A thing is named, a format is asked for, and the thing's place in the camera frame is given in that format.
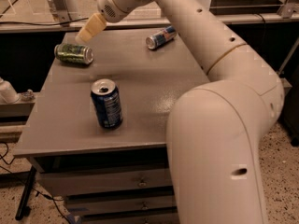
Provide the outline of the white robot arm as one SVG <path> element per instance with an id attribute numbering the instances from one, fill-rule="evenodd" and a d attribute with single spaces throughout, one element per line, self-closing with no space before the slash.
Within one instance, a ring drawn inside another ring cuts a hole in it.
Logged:
<path id="1" fill-rule="evenodd" d="M 184 93 L 167 121 L 180 224 L 268 224 L 259 143 L 278 120 L 284 89 L 254 49 L 196 0 L 98 0 L 78 40 L 151 1 L 209 79 Z"/>

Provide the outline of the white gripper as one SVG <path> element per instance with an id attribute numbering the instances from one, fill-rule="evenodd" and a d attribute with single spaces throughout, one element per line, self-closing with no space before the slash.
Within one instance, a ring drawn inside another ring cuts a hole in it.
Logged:
<path id="1" fill-rule="evenodd" d="M 144 0 L 98 0 L 97 7 L 100 13 L 91 15 L 79 30 L 75 41 L 78 44 L 88 43 L 106 29 L 107 21 L 116 23 L 123 20 L 143 2 Z"/>

